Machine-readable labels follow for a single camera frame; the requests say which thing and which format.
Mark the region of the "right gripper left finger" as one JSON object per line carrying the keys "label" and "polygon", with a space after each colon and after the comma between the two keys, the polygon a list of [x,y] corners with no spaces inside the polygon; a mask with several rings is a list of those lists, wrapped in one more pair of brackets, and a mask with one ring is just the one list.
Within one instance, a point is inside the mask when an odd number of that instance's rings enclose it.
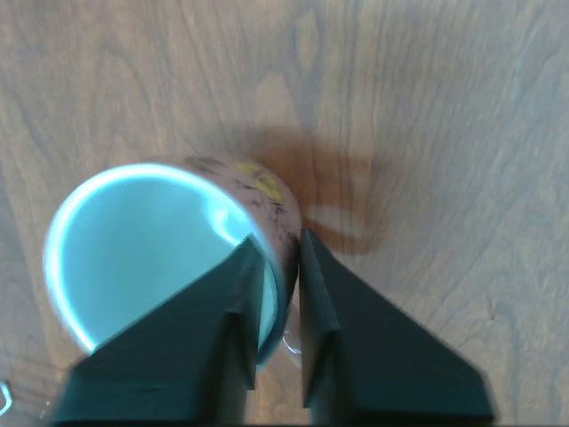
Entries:
{"label": "right gripper left finger", "polygon": [[264,260],[246,238],[223,262],[70,371],[58,425],[242,424],[255,384]]}

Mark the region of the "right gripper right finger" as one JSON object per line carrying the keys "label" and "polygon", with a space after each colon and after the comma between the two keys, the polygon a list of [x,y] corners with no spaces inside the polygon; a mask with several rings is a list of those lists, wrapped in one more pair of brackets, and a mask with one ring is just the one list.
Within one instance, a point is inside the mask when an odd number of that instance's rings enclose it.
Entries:
{"label": "right gripper right finger", "polygon": [[314,423],[491,423],[485,376],[342,264],[300,241],[303,403]]}

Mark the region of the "white floral mug pink handle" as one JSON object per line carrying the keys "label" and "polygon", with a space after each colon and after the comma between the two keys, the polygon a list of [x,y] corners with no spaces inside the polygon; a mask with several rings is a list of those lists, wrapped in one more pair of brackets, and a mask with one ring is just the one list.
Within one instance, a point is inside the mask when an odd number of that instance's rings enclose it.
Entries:
{"label": "white floral mug pink handle", "polygon": [[264,365],[285,331],[300,233],[293,192],[251,159],[120,165],[83,182],[57,209],[44,241],[44,282],[61,324],[90,352],[252,238],[264,260]]}

